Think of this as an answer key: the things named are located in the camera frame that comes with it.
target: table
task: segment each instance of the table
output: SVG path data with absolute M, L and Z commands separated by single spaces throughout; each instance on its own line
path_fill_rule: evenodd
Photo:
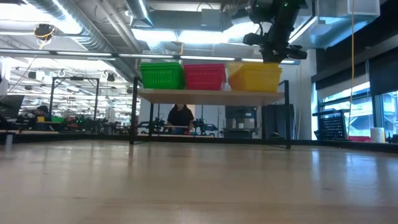
M 149 113 L 149 135 L 148 141 L 153 136 L 153 116 L 154 103 L 167 104 L 193 104 L 193 105 L 225 105 L 225 106 L 266 106 L 284 99 L 285 105 L 285 127 L 286 127 L 286 148 L 290 149 L 290 102 L 289 102 L 289 81 L 282 81 L 279 86 L 284 86 L 284 92 L 268 93 L 258 91 L 208 91 L 208 90 L 152 90 L 138 89 L 139 77 L 134 77 L 132 94 L 132 113 L 136 113 L 137 97 L 146 99 L 150 102 Z M 132 116 L 131 123 L 135 124 L 136 118 Z M 134 126 L 131 126 L 130 144 L 134 144 L 136 132 Z

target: window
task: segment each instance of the window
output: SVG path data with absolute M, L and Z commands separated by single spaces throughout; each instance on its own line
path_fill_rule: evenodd
M 370 83 L 366 82 L 353 88 L 353 104 L 351 105 L 351 122 L 348 124 L 349 113 L 345 113 L 345 122 L 350 136 L 370 136 L 373 128 L 373 107 L 370 96 Z M 323 111 L 349 109 L 351 89 L 328 96 L 320 106 Z
M 382 95 L 383 98 L 383 127 L 386 137 L 398 133 L 398 91 Z

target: wooden shelf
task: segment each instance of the wooden shelf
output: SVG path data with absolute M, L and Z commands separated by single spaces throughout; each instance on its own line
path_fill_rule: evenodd
M 284 98 L 284 93 L 208 90 L 139 89 L 138 95 L 151 103 L 226 106 L 265 106 Z

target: wooden table surface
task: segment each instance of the wooden table surface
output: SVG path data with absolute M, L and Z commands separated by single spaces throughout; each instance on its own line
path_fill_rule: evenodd
M 395 154 L 92 140 L 13 150 L 0 151 L 4 224 L 398 222 Z
M 138 95 L 151 103 L 228 106 L 265 106 L 284 98 L 284 93 L 258 91 L 138 89 Z

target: white roll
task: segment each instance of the white roll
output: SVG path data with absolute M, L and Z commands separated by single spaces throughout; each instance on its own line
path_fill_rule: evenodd
M 371 128 L 371 140 L 378 143 L 386 142 L 384 128 Z

